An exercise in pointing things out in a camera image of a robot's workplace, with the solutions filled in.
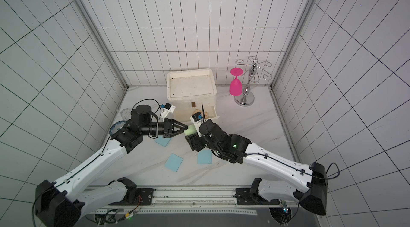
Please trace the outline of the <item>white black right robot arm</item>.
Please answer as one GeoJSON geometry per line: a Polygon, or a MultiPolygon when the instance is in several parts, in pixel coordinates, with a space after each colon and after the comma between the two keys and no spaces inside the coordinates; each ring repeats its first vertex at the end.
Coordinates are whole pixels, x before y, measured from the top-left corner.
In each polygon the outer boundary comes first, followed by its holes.
{"type": "Polygon", "coordinates": [[[278,156],[246,137],[227,134],[210,119],[190,125],[184,134],[193,151],[208,148],[219,159],[262,169],[285,182],[275,184],[260,178],[254,195],[257,203],[288,200],[299,203],[310,213],[327,214],[328,178],[323,165],[307,165],[278,156]]]}

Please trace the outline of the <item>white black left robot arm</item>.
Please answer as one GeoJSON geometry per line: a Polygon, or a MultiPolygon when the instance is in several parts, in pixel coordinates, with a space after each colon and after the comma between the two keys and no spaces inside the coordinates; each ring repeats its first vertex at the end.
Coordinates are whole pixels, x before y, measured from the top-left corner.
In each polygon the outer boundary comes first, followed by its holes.
{"type": "Polygon", "coordinates": [[[167,118],[168,113],[173,112],[172,105],[159,108],[164,113],[157,116],[149,105],[136,106],[129,120],[118,121],[111,127],[110,136],[101,149],[54,182],[40,183],[35,190],[32,219],[38,218],[47,227],[72,227],[80,218],[112,203],[139,205],[142,197],[137,185],[128,178],[119,178],[90,192],[85,190],[106,169],[141,144],[144,137],[172,138],[188,129],[186,124],[167,118]]]}

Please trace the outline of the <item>green sticky note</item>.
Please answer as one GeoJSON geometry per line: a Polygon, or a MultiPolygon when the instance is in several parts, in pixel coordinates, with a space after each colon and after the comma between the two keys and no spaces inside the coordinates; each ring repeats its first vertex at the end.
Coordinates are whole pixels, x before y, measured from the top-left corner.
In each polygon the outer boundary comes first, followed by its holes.
{"type": "Polygon", "coordinates": [[[189,125],[188,128],[184,131],[185,136],[195,135],[197,133],[198,132],[196,130],[196,127],[193,124],[189,125]]]}

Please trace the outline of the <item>white plastic drawer cabinet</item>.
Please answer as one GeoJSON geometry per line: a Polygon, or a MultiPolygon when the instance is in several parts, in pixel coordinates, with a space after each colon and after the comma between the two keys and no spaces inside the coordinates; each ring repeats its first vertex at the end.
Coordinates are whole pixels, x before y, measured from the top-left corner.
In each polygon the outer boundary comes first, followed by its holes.
{"type": "Polygon", "coordinates": [[[167,99],[176,107],[174,118],[187,125],[197,105],[216,107],[217,89],[211,69],[173,71],[167,74],[167,99]]]}

